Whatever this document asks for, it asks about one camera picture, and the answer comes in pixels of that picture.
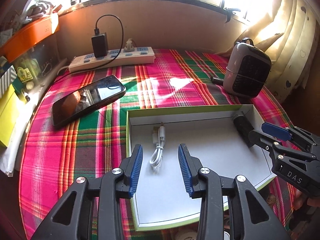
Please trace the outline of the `person right hand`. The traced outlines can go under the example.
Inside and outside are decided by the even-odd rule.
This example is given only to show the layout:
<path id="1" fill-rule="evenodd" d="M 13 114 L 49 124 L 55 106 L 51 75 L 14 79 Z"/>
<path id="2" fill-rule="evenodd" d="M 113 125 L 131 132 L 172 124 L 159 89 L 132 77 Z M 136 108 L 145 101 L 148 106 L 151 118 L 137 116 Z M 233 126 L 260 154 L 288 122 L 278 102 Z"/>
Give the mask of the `person right hand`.
<path id="1" fill-rule="evenodd" d="M 308 206 L 320 207 L 319 199 L 308 198 L 304 193 L 296 189 L 295 197 L 293 200 L 293 208 L 294 210 L 300 209 L 304 202 L 307 202 Z"/>

